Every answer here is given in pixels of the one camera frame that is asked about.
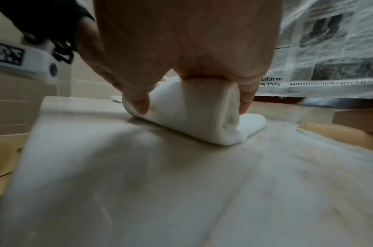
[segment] white device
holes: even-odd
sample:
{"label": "white device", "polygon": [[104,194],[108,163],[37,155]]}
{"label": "white device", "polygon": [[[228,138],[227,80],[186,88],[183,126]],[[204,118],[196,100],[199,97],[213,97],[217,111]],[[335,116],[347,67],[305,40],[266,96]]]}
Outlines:
{"label": "white device", "polygon": [[0,73],[56,84],[57,65],[57,60],[45,50],[0,39]]}

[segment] black strap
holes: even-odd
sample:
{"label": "black strap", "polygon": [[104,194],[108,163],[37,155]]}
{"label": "black strap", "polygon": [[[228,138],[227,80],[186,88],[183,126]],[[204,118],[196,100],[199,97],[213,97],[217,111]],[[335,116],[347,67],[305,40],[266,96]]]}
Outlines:
{"label": "black strap", "polygon": [[52,55],[71,64],[75,32],[82,17],[94,17],[75,0],[0,0],[0,11],[24,33],[26,40],[49,39]]}

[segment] marble countertop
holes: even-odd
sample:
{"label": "marble countertop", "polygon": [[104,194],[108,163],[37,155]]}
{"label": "marble countertop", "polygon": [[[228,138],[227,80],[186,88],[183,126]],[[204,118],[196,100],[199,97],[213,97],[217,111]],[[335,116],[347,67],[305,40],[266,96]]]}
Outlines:
{"label": "marble countertop", "polygon": [[110,100],[47,97],[0,246],[373,246],[373,152],[270,119],[220,147]]}

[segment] newspaper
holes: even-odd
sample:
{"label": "newspaper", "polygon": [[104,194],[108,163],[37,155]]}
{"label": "newspaper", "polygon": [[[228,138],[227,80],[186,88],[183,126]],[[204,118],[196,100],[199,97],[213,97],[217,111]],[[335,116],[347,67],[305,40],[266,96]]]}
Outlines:
{"label": "newspaper", "polygon": [[373,98],[373,0],[284,0],[257,95]]}

